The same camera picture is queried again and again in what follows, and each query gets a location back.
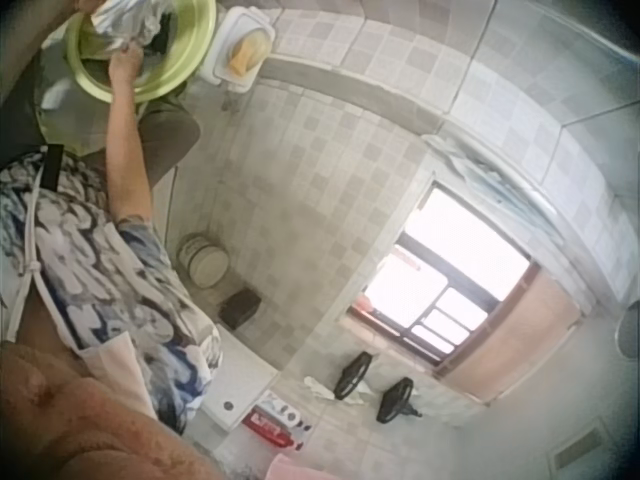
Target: patterned shirt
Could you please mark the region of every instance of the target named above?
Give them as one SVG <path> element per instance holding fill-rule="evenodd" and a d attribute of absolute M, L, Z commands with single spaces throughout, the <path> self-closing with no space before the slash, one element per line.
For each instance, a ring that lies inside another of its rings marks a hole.
<path fill-rule="evenodd" d="M 0 172 L 0 291 L 7 303 L 24 268 L 26 214 L 43 158 L 28 154 Z M 40 295 L 75 352 L 128 332 L 158 419 L 182 432 L 219 366 L 220 337 L 191 301 L 153 227 L 137 217 L 111 221 L 103 185 L 98 172 L 65 154 L 57 191 L 40 189 Z"/>

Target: small black object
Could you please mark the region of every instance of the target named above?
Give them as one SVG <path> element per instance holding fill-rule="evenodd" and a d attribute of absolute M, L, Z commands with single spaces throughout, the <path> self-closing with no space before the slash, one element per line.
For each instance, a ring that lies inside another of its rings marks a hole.
<path fill-rule="evenodd" d="M 151 43 L 145 48 L 151 53 L 166 55 L 169 50 L 169 33 L 171 32 L 172 13 L 165 13 L 160 17 L 160 30 Z"/>
<path fill-rule="evenodd" d="M 44 158 L 44 169 L 40 186 L 55 192 L 58 190 L 58 178 L 60 177 L 60 166 L 62 165 L 62 145 L 48 145 L 47 154 Z"/>
<path fill-rule="evenodd" d="M 372 360 L 370 353 L 362 352 L 342 370 L 342 376 L 333 389 L 336 400 L 344 400 L 356 389 L 369 370 Z"/>
<path fill-rule="evenodd" d="M 382 402 L 380 403 L 376 420 L 380 423 L 389 423 L 398 415 L 407 411 L 407 405 L 409 404 L 412 391 L 413 380 L 407 377 L 404 377 L 387 390 L 382 396 Z"/>
<path fill-rule="evenodd" d="M 249 288 L 243 288 L 222 303 L 218 316 L 231 330 L 236 330 L 256 314 L 260 303 L 262 300 L 258 294 Z"/>

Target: yellow soap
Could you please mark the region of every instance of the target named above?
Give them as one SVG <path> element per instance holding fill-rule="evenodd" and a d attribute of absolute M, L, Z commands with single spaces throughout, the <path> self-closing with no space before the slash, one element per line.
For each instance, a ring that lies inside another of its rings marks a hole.
<path fill-rule="evenodd" d="M 234 75 L 244 77 L 259 65 L 271 52 L 271 39 L 262 28 L 252 30 L 238 41 L 231 51 L 229 69 Z"/>

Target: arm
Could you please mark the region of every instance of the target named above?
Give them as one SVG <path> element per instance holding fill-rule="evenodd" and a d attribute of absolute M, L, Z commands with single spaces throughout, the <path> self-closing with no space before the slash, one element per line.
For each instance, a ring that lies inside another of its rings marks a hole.
<path fill-rule="evenodd" d="M 16 0 L 0 29 L 0 105 L 40 45 L 77 11 L 93 12 L 104 0 Z"/>
<path fill-rule="evenodd" d="M 133 82 L 142 63 L 142 49 L 131 43 L 109 64 L 113 101 L 107 126 L 107 192 L 114 222 L 136 215 L 151 221 L 151 190 L 144 165 L 135 114 Z"/>

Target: bright window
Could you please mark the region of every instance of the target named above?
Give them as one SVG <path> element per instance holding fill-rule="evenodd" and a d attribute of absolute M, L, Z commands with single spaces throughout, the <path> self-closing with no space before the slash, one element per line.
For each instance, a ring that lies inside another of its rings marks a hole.
<path fill-rule="evenodd" d="M 513 290 L 529 260 L 440 187 L 411 214 L 364 293 L 369 317 L 439 363 Z"/>

